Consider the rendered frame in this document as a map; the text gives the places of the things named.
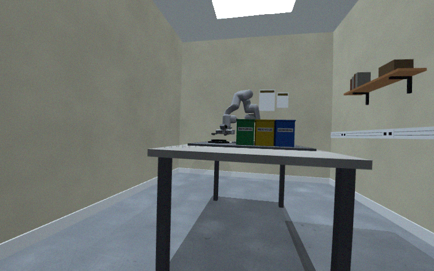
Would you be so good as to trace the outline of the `green returns bin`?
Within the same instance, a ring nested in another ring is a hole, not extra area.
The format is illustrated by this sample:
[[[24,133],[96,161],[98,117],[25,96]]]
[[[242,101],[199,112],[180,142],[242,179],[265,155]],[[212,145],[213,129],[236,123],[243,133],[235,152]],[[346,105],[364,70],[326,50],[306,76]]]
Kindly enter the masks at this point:
[[[255,119],[236,119],[237,120],[237,145],[254,145],[254,122]]]

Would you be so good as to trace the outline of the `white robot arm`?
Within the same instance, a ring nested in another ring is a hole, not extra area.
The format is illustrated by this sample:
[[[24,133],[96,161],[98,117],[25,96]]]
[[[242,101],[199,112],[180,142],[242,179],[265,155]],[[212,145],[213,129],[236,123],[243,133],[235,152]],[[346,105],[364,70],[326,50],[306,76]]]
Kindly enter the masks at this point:
[[[250,98],[253,96],[251,90],[238,91],[234,94],[231,105],[226,109],[223,115],[223,124],[220,124],[221,130],[231,129],[231,123],[237,122],[235,115],[230,115],[237,110],[241,101],[243,102],[245,113],[254,113],[245,115],[245,119],[260,119],[259,107],[257,104],[251,104]]]

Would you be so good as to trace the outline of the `blue bin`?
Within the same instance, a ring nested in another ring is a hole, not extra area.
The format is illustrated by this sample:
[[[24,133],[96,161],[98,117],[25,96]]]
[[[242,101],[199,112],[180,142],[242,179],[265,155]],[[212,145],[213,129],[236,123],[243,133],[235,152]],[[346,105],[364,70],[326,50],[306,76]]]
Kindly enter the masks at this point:
[[[294,147],[296,120],[275,120],[274,146]]]

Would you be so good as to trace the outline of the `yellow recycle bin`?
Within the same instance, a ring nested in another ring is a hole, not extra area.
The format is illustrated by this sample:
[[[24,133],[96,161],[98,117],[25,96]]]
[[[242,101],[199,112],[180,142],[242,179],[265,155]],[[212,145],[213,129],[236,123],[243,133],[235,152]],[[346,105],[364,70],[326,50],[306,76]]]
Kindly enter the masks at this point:
[[[256,146],[274,146],[274,121],[255,119]]]

